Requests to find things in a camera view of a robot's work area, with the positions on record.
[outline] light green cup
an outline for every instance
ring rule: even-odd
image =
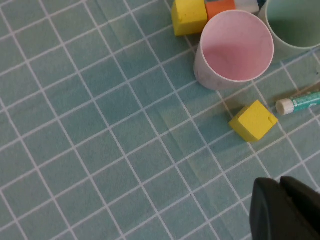
[[[320,46],[320,0],[268,0],[258,17],[272,34],[273,63]]]

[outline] foam cube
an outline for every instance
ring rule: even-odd
[[[206,14],[208,20],[212,19],[214,16],[228,10],[235,10],[236,4],[235,0],[219,0],[210,1],[205,4]]]
[[[229,125],[247,142],[260,140],[278,119],[265,106],[256,100],[252,105],[243,108]]]
[[[171,17],[176,36],[201,33],[208,22],[204,0],[175,0]]]

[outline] tile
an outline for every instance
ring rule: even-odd
[[[98,25],[128,12],[125,3],[118,0],[88,0],[87,5]]]
[[[228,99],[225,101],[225,103],[232,115],[235,116],[242,108],[251,105],[256,100],[259,100],[262,104],[264,104],[263,100],[259,96],[258,91],[254,86],[251,86],[247,90],[242,91],[234,97]]]
[[[113,52],[143,38],[137,24],[130,14],[103,26],[101,32]]]
[[[282,62],[283,62],[284,65],[289,65],[289,64],[291,64],[294,60],[297,61],[296,59],[305,57],[305,56],[310,55],[310,54],[311,54],[310,51],[309,51],[309,52],[308,52],[308,51],[305,51],[305,52],[303,52],[303,53],[299,53],[298,55],[294,55],[294,56],[292,56],[292,57],[289,57],[289,58],[283,60]]]
[[[12,37],[0,41],[0,53],[0,73],[21,64],[24,61]]]
[[[67,229],[67,225],[53,202],[20,221],[29,240],[49,240]]]
[[[58,237],[56,240],[75,240],[74,237],[72,236],[71,232],[67,232],[61,237]]]
[[[79,240],[114,240],[120,236],[110,214],[103,210],[74,229]]]
[[[115,57],[128,79],[134,78],[157,65],[156,58],[146,41],[126,48],[116,54]]]
[[[179,96],[191,116],[221,101],[216,91],[207,89],[198,82],[179,91]]]
[[[126,2],[128,3],[130,9],[136,9],[142,5],[148,4],[150,2],[152,2],[152,0],[126,0]]]
[[[3,194],[17,218],[50,199],[36,172],[4,189]]]
[[[0,198],[0,228],[12,222],[14,219],[12,218],[4,200],[2,197]]]
[[[287,99],[296,93],[295,86],[291,82],[285,70],[281,70],[267,77],[256,86],[259,88],[269,107],[274,107],[276,101]]]
[[[94,181],[107,203],[139,185],[125,159],[94,176]]]
[[[39,90],[39,87],[26,65],[0,77],[0,97],[9,106]]]
[[[187,237],[185,240],[217,240],[217,238],[207,225]]]
[[[125,153],[131,152],[156,137],[143,113],[139,113],[120,123],[112,130]]]
[[[309,172],[313,176],[314,180],[320,186],[320,175],[318,174],[320,169],[320,155],[316,155],[312,157],[309,161],[305,163],[306,167],[308,168]]]
[[[48,20],[17,33],[16,38],[28,59],[60,44]]]
[[[284,116],[279,115],[276,109],[272,112],[279,119],[279,123],[287,134],[310,121],[314,117],[307,109]]]
[[[9,109],[8,112],[21,135],[49,122],[55,117],[42,93],[19,103]]]
[[[4,112],[0,113],[0,136],[0,147],[10,143],[18,137]]]
[[[30,65],[44,88],[75,72],[62,47],[31,61]]]
[[[120,149],[109,131],[79,146],[77,150],[91,174],[122,157]]]
[[[97,30],[72,41],[66,48],[78,69],[83,69],[110,54]]]
[[[71,226],[103,207],[89,180],[60,196],[57,202]]]
[[[269,66],[269,68],[260,77],[256,78],[254,81],[257,82],[257,81],[261,80],[262,78],[265,78],[267,75],[272,75],[274,71],[278,70],[281,67],[282,67],[282,65],[280,62],[272,63]]]
[[[0,187],[33,168],[34,166],[20,142],[5,148],[0,152]]]
[[[183,36],[175,36],[173,27],[157,33],[148,40],[161,62],[189,49]]]
[[[159,134],[188,120],[188,115],[176,95],[172,95],[146,110]]]
[[[238,201],[224,176],[197,191],[195,197],[209,219]]]
[[[290,135],[290,139],[304,160],[320,150],[319,136],[320,126],[317,121],[313,121]]]
[[[192,190],[215,178],[221,171],[208,149],[204,149],[178,165]]]
[[[53,14],[59,10],[67,8],[80,0],[42,0],[45,9],[49,14]]]
[[[130,84],[143,107],[173,92],[161,68],[139,77]]]
[[[161,216],[175,240],[182,238],[206,221],[191,197],[171,207]]]
[[[207,143],[220,138],[224,134],[232,131],[229,126],[231,117],[225,106],[221,103],[214,108],[202,113],[194,119],[195,124],[199,128]]]
[[[316,190],[317,187],[315,186],[314,182],[310,178],[310,175],[307,173],[304,166],[298,166],[297,168],[293,169],[292,171],[285,174],[285,176],[293,177],[298,181],[302,182],[303,184],[309,186],[313,190]]]
[[[133,14],[146,36],[172,24],[170,11],[164,1],[151,3]]]
[[[45,91],[58,116],[91,100],[78,75]]]
[[[124,233],[155,214],[147,196],[141,188],[111,205],[110,210]]]
[[[94,97],[125,81],[112,57],[83,71],[81,75]]]
[[[26,137],[24,141],[37,165],[71,148],[57,122]]]
[[[300,162],[287,139],[269,147],[258,156],[272,178],[280,176]]]
[[[144,226],[138,228],[133,233],[129,234],[128,240],[169,240],[170,237],[166,232],[159,218],[147,222]]]
[[[232,208],[212,222],[220,239],[242,239],[250,233],[249,216],[241,205]]]
[[[279,138],[282,138],[283,136],[284,133],[281,131],[279,125],[275,125],[262,139],[256,142],[251,142],[251,146],[257,152],[277,141]]]
[[[250,213],[250,210],[251,210],[251,200],[252,200],[252,197],[249,197],[247,200],[243,201],[243,204],[244,204],[245,208],[248,210],[249,213]]]
[[[128,85],[122,86],[99,98],[96,103],[110,125],[140,110],[135,96]]]
[[[144,187],[158,211],[170,206],[189,193],[175,168],[148,182]]]
[[[172,165],[159,140],[129,155],[128,159],[141,182],[145,182]]]
[[[320,65],[313,55],[307,55],[287,67],[297,87],[302,90],[319,80]]]
[[[240,163],[253,154],[247,142],[236,132],[210,146],[223,170]]]
[[[253,84],[252,81],[247,81],[244,84],[242,84],[238,87],[235,87],[235,88],[227,88],[227,89],[219,90],[219,93],[220,93],[221,97],[226,100],[227,98],[228,99],[231,98],[231,95],[232,96],[237,95],[239,91],[245,91],[242,89],[247,89],[252,84]]]
[[[12,1],[4,5],[2,11],[13,31],[45,17],[45,13],[37,0]]]
[[[197,46],[200,43],[201,33],[191,34],[186,36],[189,42],[191,43],[191,46]]]
[[[163,65],[176,90],[196,81],[194,62],[195,55],[189,52]]]
[[[6,36],[9,34],[9,30],[7,28],[7,25],[4,21],[4,19],[2,18],[2,16],[0,16],[0,38]]]
[[[53,195],[70,188],[87,177],[79,158],[71,151],[40,169]]]
[[[62,118],[61,122],[74,144],[86,140],[107,127],[93,103]]]
[[[14,240],[24,240],[21,231],[16,224],[10,226],[9,228],[0,232],[0,239],[14,239]]]
[[[168,3],[168,5],[169,5],[170,7],[172,7],[172,5],[174,4],[174,1],[175,1],[175,0],[166,0],[166,2]]]
[[[55,15],[52,22],[64,42],[95,27],[83,4]]]
[[[226,176],[239,194],[244,198],[252,193],[256,178],[266,178],[267,174],[256,157],[229,171]]]
[[[162,140],[176,162],[204,146],[204,142],[191,122],[169,132],[162,137]]]

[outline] tube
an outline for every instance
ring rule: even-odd
[[[316,105],[320,105],[320,91],[279,100],[275,108],[280,115],[287,115]]]

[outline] table surface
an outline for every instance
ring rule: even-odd
[[[320,107],[255,143],[228,125],[319,88],[320,51],[211,91],[171,4],[0,0],[1,240],[251,239],[255,178],[320,190]]]

